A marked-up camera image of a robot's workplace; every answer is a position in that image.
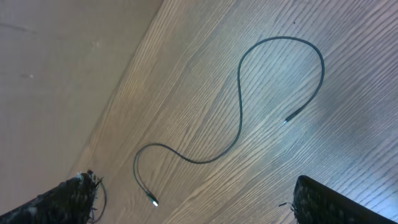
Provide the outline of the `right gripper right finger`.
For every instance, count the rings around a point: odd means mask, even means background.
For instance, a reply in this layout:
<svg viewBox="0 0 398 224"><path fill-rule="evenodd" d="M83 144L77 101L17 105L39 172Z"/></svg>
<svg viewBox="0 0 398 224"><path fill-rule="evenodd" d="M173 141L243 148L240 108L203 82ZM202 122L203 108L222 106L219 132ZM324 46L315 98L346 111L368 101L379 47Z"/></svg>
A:
<svg viewBox="0 0 398 224"><path fill-rule="evenodd" d="M291 208L299 224L395 224L306 175L296 181Z"/></svg>

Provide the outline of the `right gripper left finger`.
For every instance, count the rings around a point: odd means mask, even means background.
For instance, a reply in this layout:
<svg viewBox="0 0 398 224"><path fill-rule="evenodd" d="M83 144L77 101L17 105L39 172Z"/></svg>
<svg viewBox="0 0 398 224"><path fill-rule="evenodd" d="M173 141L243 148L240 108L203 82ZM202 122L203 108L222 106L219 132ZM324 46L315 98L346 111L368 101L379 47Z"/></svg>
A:
<svg viewBox="0 0 398 224"><path fill-rule="evenodd" d="M97 223L94 202L103 186L92 170L79 172L53 189L1 215L1 224Z"/></svg>

